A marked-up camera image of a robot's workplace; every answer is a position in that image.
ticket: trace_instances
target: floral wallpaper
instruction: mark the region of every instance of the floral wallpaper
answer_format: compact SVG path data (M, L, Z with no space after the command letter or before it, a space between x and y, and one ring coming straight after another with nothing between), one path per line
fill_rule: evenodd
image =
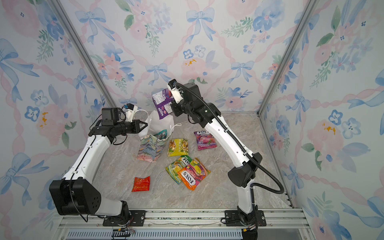
M221 111L257 111L307 0L61 3L118 106L152 109L175 78Z
M262 112L317 240L384 239L383 10L320 0Z
M0 2L0 239L51 239L62 217L49 185L106 102L47 2Z

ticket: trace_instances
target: red package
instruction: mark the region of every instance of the red package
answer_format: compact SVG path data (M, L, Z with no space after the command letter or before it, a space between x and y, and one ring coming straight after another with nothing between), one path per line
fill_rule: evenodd
M146 178L135 177L135 183L133 184L132 192L149 191L150 182L151 182L150 176Z

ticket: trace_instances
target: gift bag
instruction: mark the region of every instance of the gift bag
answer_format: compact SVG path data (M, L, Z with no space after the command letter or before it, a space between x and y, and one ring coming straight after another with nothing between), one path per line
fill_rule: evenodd
M152 111L145 122L148 123L148 126L139 133L141 142L137 159L155 162L174 131L173 116L168 115L160 119L157 111ZM160 136L164 136L164 130L166 130L167 135L164 139L160 139Z

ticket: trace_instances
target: metal corner post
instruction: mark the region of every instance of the metal corner post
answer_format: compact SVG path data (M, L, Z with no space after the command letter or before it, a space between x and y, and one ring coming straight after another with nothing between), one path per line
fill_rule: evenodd
M281 78L284 69L288 65L288 62L290 58L293 55L293 52L295 51L295 48L303 35L303 32L305 31L306 27L308 26L308 23L311 19L311 16L313 14L313 11L315 10L316 5L318 4L318 0L309 0L308 5L303 11L303 14L301 16L300 22L295 30L295 32L292 35L292 40L289 43L288 47L286 48L283 59L281 60L281 64L279 65L278 69L276 70L276 74L273 77L273 80L271 81L271 84L269 85L265 97L263 99L263 102L260 106L260 109L258 111L258 115L261 116L263 112L266 109L266 106L268 105L269 99L271 98L274 89L276 88L276 85L279 82L279 79Z
M48 0L49 5L51 6L52 10L58 17L60 23L63 25L65 31L69 34L71 40L73 41L74 46L76 47L76 50L80 54L81 58L83 59L85 65L88 67L89 71L92 74L93 79L95 80L97 86L99 87L99 90L104 95L108 105L110 107L116 108L116 104L113 101L113 98L111 94L109 93L106 85L104 84L103 80L99 76L99 73L95 67L95 65L92 63L92 59L89 56L87 50L85 49L85 46L80 40L79 35L77 34L76 30L74 29L74 26L69 19L67 13L65 12L60 0Z

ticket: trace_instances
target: yellow candy bag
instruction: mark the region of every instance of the yellow candy bag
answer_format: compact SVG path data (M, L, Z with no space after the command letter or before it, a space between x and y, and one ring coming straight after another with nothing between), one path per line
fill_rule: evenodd
M169 141L168 157L188 155L188 140L184 138Z
M210 173L211 171L207 170L197 157L188 166L177 172L187 188L192 191Z
M174 161L168 167L166 167L167 172L173 178L173 180L177 182L177 184L181 183L181 179L177 172L189 165L190 162L192 162L192 159L188 155L183 155L178 160Z

